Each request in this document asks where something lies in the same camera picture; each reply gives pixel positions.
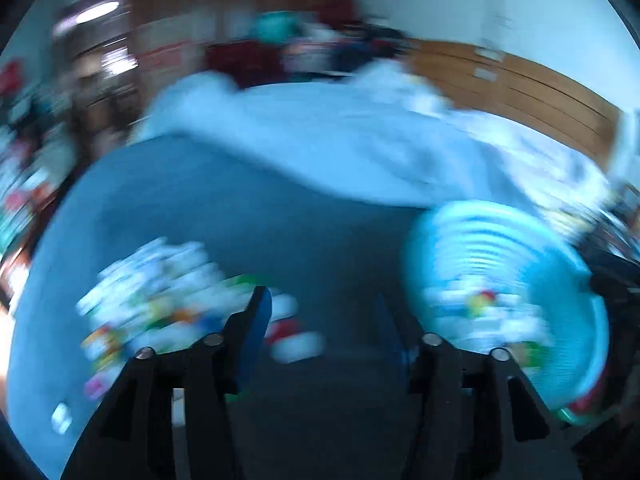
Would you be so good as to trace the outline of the red cap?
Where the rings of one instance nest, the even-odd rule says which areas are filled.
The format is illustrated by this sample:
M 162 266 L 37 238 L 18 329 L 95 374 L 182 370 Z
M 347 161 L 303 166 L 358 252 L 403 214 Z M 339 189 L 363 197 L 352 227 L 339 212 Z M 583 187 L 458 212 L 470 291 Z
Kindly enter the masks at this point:
M 271 322 L 265 334 L 265 343 L 272 346 L 282 339 L 296 336 L 300 333 L 299 322 L 295 318 L 282 318 Z

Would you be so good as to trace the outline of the light blue plastic basin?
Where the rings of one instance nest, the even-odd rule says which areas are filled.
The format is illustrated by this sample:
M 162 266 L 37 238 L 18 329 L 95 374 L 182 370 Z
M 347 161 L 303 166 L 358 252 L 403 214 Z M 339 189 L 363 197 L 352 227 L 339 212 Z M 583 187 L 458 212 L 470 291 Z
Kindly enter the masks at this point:
M 506 348 L 552 410 L 590 393 L 605 368 L 608 315 L 591 278 L 550 226 L 482 200 L 424 212 L 406 241 L 420 326 L 461 350 Z

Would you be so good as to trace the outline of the light blue duvet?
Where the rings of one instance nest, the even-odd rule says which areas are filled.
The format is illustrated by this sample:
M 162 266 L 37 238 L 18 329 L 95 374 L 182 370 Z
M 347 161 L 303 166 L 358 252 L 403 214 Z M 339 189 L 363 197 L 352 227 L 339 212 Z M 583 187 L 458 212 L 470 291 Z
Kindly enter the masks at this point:
M 611 191 L 586 155 L 510 119 L 455 110 L 396 61 L 247 89 L 221 73 L 187 76 L 152 99 L 134 137 L 178 133 L 328 194 L 424 208 L 489 200 L 566 238 L 590 226 Z

